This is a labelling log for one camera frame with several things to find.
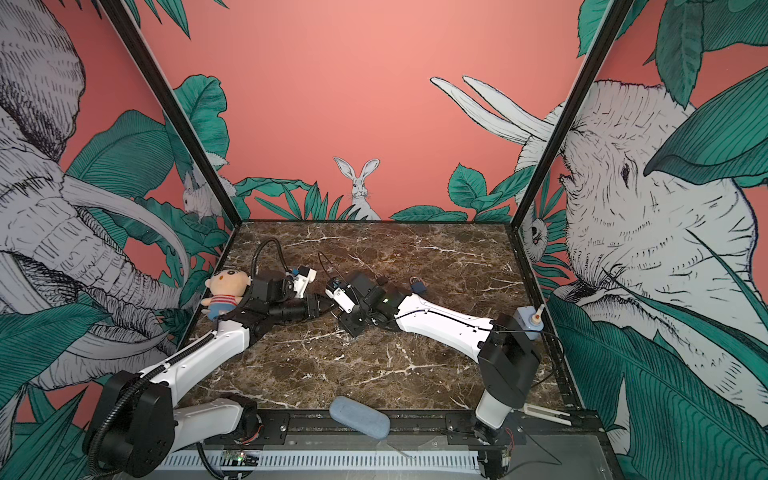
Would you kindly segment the blue padlock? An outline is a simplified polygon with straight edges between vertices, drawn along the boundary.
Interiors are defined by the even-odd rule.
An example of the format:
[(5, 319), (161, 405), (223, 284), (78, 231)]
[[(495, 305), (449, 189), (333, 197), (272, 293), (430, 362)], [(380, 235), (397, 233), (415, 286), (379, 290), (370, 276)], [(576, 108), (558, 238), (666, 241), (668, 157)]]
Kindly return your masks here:
[(423, 295), (427, 292), (426, 284), (416, 276), (412, 276), (409, 279), (411, 292), (416, 295)]

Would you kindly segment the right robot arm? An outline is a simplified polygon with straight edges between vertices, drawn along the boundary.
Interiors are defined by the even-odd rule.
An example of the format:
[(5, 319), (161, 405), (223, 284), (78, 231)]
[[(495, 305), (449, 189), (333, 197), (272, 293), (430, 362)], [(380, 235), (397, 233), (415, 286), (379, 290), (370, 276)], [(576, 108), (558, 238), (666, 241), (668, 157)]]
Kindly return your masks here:
[(492, 320), (456, 312), (383, 286), (361, 272), (347, 280), (329, 280), (325, 293), (341, 309), (339, 323), (354, 337), (368, 325), (418, 334), (477, 363), (484, 384), (474, 413), (477, 428), (498, 431), (512, 411), (524, 406), (541, 357), (515, 318), (502, 314)]

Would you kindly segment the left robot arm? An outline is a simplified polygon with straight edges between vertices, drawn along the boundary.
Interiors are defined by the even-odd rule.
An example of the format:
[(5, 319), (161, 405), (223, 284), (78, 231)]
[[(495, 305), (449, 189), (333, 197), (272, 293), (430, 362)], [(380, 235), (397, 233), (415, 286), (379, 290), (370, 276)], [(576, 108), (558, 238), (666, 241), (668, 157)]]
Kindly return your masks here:
[(127, 473), (141, 478), (191, 444), (237, 432), (245, 441), (260, 430), (245, 420), (246, 401), (219, 399), (181, 408), (179, 401), (276, 325), (314, 320), (334, 309), (332, 299), (310, 293), (315, 270), (300, 267), (267, 277), (222, 270), (205, 285), (201, 302), (214, 327), (170, 357), (137, 373), (121, 371), (100, 394), (83, 443), (93, 478)]

